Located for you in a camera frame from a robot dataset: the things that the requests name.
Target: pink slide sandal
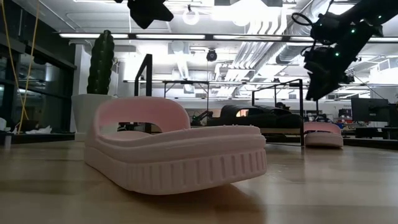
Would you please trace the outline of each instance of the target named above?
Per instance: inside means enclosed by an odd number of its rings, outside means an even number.
[[[304,133],[307,131],[327,131],[313,132],[305,135],[306,146],[325,146],[325,147],[343,147],[343,137],[339,126],[324,122],[306,122],[304,123]]]
[[[100,127],[118,122],[152,123],[163,133],[100,133]],[[137,96],[99,106],[87,134],[85,162],[124,189],[179,194],[263,175],[265,145],[257,127],[190,129],[188,114],[178,103]]]

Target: yellow cable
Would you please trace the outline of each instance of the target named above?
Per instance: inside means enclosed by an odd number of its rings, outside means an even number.
[[[4,1],[3,0],[1,0],[1,9],[2,9],[2,17],[3,17],[3,20],[4,20],[4,29],[6,30],[7,45],[8,45],[8,51],[9,51],[10,59],[11,59],[12,72],[14,73],[15,84],[17,85],[17,92],[19,93],[19,98],[21,99],[21,103],[22,103],[23,102],[22,94],[19,91],[19,83],[18,83],[17,72],[16,72],[15,65],[14,65],[14,59],[12,57],[10,38],[9,38],[8,28],[7,28],[6,10],[5,10],[5,7],[4,7]],[[25,108],[22,108],[22,110],[25,111],[26,119],[29,119],[27,117],[27,113],[26,113]]]
[[[22,123],[23,123],[23,118],[24,118],[24,113],[25,113],[25,104],[26,104],[26,96],[27,96],[27,86],[29,84],[29,77],[30,77],[30,71],[32,70],[32,62],[33,62],[33,52],[35,50],[35,43],[36,43],[36,31],[37,31],[37,24],[39,23],[39,9],[40,9],[40,0],[37,0],[37,9],[36,9],[36,23],[35,23],[35,29],[33,31],[33,41],[32,41],[32,50],[30,51],[30,62],[29,62],[29,69],[27,71],[27,79],[26,79],[26,86],[25,86],[25,95],[24,95],[24,101],[22,102],[22,114],[21,114],[21,123],[18,126],[18,134],[21,131]]]

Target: wooden floor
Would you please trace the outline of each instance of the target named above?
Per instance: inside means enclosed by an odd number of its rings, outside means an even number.
[[[262,177],[181,195],[128,192],[83,145],[0,149],[0,223],[398,223],[398,151],[267,145]]]

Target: potted cactus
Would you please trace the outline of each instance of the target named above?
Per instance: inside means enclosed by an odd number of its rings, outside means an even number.
[[[84,141],[97,107],[113,96],[108,95],[114,57],[111,31],[105,30],[91,50],[90,75],[87,94],[72,96],[73,115],[76,125],[76,141]]]

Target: cactus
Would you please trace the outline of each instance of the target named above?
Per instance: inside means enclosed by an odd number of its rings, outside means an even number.
[[[105,30],[96,40],[91,51],[90,75],[87,93],[107,95],[111,82],[114,42],[111,31]]]

